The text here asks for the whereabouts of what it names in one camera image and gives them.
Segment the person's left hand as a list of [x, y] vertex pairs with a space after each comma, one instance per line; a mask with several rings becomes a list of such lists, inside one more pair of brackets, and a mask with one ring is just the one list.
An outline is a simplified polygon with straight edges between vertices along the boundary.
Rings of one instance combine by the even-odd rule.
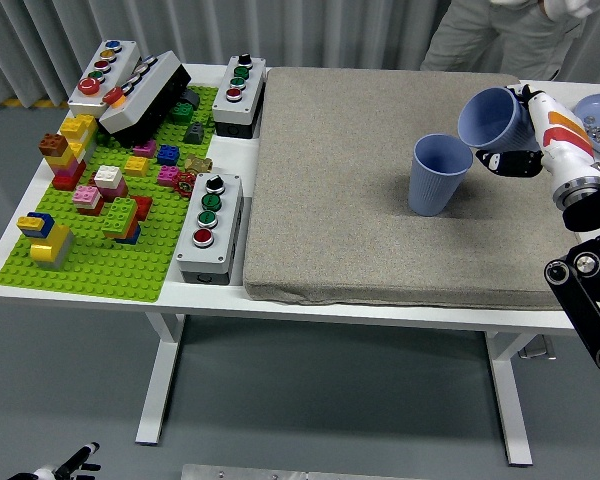
[[543, 8], [552, 21], [585, 19], [600, 9], [600, 0], [544, 0]]

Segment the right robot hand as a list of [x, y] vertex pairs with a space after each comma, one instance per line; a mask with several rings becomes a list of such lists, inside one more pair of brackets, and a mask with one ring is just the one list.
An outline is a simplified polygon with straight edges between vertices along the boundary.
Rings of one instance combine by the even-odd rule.
[[600, 189], [600, 169], [582, 121], [528, 84], [474, 95], [461, 111], [458, 133], [496, 175], [531, 178], [548, 171], [556, 202]]

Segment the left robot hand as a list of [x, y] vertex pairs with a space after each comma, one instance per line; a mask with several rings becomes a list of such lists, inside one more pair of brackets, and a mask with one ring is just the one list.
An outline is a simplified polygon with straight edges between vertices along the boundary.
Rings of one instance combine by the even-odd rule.
[[59, 466], [44, 465], [34, 472], [17, 473], [12, 476], [12, 479], [95, 479], [95, 473], [101, 470], [101, 466], [90, 463], [89, 459], [99, 448], [98, 442], [87, 443]]

